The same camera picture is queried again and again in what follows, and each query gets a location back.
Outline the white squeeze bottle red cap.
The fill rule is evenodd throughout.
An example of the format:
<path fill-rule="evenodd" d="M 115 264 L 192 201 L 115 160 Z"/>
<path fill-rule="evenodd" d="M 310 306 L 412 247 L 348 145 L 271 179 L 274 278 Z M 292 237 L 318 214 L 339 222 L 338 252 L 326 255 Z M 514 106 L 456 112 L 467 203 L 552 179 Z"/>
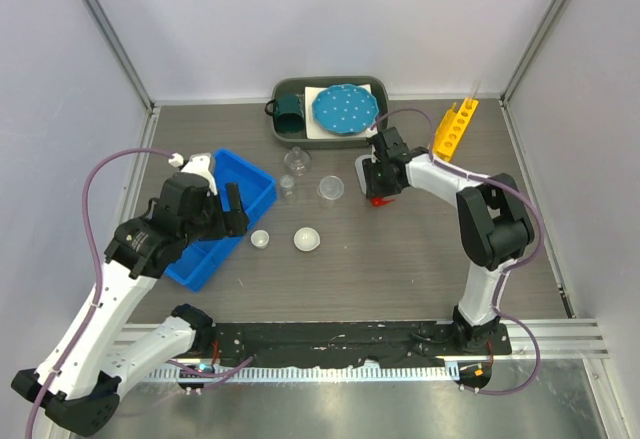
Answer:
<path fill-rule="evenodd" d="M 367 185 L 366 185 L 366 180 L 365 180 L 365 174 L 364 174 L 364 167 L 363 167 L 363 162 L 366 159 L 369 159 L 370 156 L 365 154 L 365 155 L 361 155 L 358 158 L 355 159 L 354 162 L 354 166 L 355 166 L 355 171 L 356 171 L 356 176 L 358 179 L 358 184 L 361 190 L 361 193 L 365 196 L 365 198 L 370 202 L 370 204 L 373 207 L 383 207 L 387 204 L 390 204 L 392 202 L 394 202 L 394 199 L 390 199 L 390 198 L 382 198 L 382 197 L 373 197 L 373 198 L 369 198 L 366 193 L 367 193 Z"/>

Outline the blue plastic divided bin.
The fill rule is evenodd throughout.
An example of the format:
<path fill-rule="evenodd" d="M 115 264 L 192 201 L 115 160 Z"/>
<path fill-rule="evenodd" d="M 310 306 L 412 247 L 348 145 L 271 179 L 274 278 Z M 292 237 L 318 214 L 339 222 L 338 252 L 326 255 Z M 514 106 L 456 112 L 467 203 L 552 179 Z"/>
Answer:
<path fill-rule="evenodd" d="M 166 274 L 193 292 L 202 289 L 277 199 L 276 181 L 262 169 L 227 149 L 217 150 L 212 159 L 223 231 L 233 235 L 197 241 L 168 266 Z"/>

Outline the yellow test tube rack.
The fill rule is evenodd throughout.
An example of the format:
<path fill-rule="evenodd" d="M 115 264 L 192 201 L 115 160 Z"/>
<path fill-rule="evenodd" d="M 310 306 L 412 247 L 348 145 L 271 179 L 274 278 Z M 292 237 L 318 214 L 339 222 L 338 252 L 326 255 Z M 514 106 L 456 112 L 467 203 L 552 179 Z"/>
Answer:
<path fill-rule="evenodd" d="M 433 141 L 433 152 L 439 159 L 445 162 L 453 159 L 478 105 L 477 99 L 467 97 L 460 105 L 454 103 L 446 111 Z"/>

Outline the clear glass test tube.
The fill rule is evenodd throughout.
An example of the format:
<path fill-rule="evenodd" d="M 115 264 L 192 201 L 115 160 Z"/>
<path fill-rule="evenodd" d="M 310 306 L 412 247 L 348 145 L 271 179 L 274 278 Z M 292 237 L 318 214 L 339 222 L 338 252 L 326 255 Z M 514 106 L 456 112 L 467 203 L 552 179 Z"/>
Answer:
<path fill-rule="evenodd" d="M 477 101 L 477 96 L 478 96 L 478 92 L 481 87 L 481 84 L 482 84 L 482 81 L 480 79 L 476 79 L 472 84 L 471 91 L 468 96 L 468 102 L 470 103 L 471 106 L 473 106 Z"/>

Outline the clear plastic beaker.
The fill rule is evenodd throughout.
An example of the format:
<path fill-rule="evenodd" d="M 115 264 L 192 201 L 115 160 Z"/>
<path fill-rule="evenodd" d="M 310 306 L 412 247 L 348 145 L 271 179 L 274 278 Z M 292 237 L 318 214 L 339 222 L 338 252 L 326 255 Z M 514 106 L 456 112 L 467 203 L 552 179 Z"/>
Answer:
<path fill-rule="evenodd" d="M 319 204 L 325 209 L 331 209 L 342 198 L 344 183 L 335 175 L 325 176 L 319 181 L 317 194 Z"/>

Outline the small clear glass flask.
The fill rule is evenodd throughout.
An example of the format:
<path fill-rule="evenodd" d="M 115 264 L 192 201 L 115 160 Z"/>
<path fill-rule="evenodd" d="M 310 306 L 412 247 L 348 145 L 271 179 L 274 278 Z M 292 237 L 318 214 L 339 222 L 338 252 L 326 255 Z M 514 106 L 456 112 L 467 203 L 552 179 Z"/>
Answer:
<path fill-rule="evenodd" d="M 293 176 L 283 175 L 279 179 L 280 199 L 285 204 L 294 204 L 297 200 L 296 182 Z"/>

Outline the clear round glass flask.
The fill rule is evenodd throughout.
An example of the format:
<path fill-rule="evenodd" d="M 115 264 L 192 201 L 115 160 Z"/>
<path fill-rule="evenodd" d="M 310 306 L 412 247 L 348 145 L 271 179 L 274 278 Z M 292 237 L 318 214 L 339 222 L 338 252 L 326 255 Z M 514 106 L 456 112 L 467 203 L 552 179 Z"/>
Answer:
<path fill-rule="evenodd" d="M 309 172 L 311 156 L 300 147 L 293 147 L 285 154 L 283 163 L 290 175 L 300 177 Z"/>

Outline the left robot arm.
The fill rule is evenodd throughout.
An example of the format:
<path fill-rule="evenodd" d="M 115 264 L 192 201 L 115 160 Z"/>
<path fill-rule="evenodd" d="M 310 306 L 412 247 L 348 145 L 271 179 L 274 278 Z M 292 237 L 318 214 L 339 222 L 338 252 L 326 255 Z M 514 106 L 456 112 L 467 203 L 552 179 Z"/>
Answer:
<path fill-rule="evenodd" d="M 30 414 L 42 412 L 57 426 L 90 437 L 152 369 L 183 353 L 205 356 L 215 326 L 189 304 L 175 307 L 127 356 L 107 354 L 137 304 L 191 244 L 241 237 L 248 225 L 237 184 L 226 184 L 220 195 L 213 182 L 197 174 L 167 179 L 143 215 L 116 228 L 92 292 L 49 358 L 16 373 L 11 387 L 32 403 Z"/>

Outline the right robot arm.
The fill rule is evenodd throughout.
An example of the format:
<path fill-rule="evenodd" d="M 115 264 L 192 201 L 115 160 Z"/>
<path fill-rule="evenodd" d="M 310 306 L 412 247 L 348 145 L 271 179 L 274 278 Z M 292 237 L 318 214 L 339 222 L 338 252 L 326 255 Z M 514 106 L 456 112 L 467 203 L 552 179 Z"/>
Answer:
<path fill-rule="evenodd" d="M 413 188 L 455 208 L 470 266 L 454 307 L 451 339 L 460 352 L 477 352 L 497 332 L 506 280 L 535 239 L 527 199 L 510 175 L 476 174 L 436 158 L 425 147 L 411 149 L 396 128 L 374 134 L 368 143 L 372 152 L 356 163 L 367 199 L 384 200 Z"/>

